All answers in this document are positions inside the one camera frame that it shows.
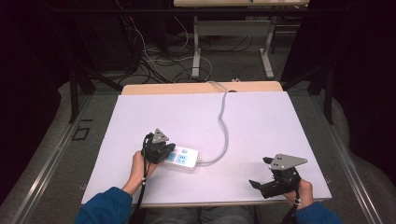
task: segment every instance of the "white tabletop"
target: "white tabletop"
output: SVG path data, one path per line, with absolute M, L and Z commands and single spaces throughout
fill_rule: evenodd
M 303 6 L 309 0 L 175 0 L 176 7 L 265 7 Z
M 156 128 L 170 138 L 169 143 L 199 150 L 203 161 L 215 158 L 224 146 L 218 121 L 222 96 L 221 92 L 119 96 L 82 203 L 124 185 L 132 156 Z M 313 183 L 316 199 L 332 197 L 286 92 L 228 93 L 223 119 L 230 137 L 224 157 L 192 172 L 161 166 L 148 180 L 143 207 L 284 200 L 283 196 L 264 200 L 248 182 L 272 181 L 262 158 L 276 153 L 308 159 L 297 167 L 300 176 Z

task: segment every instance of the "gray cable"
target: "gray cable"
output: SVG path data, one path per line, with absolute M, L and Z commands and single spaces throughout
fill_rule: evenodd
M 210 164 L 215 163 L 219 159 L 221 159 L 221 157 L 224 156 L 224 154 L 225 154 L 225 152 L 227 151 L 227 148 L 228 148 L 228 130 L 227 130 L 227 126 L 225 125 L 224 120 L 222 119 L 222 115 L 223 115 L 224 107 L 225 107 L 225 97 L 227 95 L 228 90 L 227 90 L 227 88 L 225 88 L 223 85 L 221 85 L 218 82 L 215 82 L 215 81 L 207 81 L 207 82 L 219 85 L 219 86 L 221 86 L 224 89 L 224 95 L 223 95 L 222 102 L 221 102 L 221 110 L 220 110 L 220 113 L 219 113 L 219 121 L 221 123 L 221 127 L 222 127 L 223 132 L 224 132 L 224 148 L 221 151 L 221 153 L 215 159 L 213 159 L 211 161 L 198 161 L 199 164 L 210 165 Z

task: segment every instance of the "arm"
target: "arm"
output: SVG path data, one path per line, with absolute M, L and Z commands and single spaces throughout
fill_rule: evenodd
M 127 223 L 132 208 L 132 195 L 142 184 L 144 173 L 143 156 L 137 151 L 133 157 L 133 165 L 128 181 L 122 189 L 111 188 L 98 193 L 85 203 L 78 211 L 75 223 Z M 157 168 L 151 164 L 150 176 Z
M 322 223 L 337 224 L 341 223 L 338 216 L 328 210 L 322 203 L 314 203 L 313 187 L 308 181 L 301 180 L 299 186 L 301 204 L 297 207 L 295 217 L 299 224 Z M 294 203 L 296 197 L 295 191 L 285 194 L 289 204 Z

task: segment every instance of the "white power strip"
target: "white power strip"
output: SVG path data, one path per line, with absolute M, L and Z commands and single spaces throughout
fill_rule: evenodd
M 164 164 L 193 169 L 198 160 L 198 155 L 197 150 L 176 146 L 175 150 L 165 159 Z

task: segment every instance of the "pants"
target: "pants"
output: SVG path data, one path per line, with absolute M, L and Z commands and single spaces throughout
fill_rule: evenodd
M 257 206 L 150 208 L 146 224 L 252 224 Z

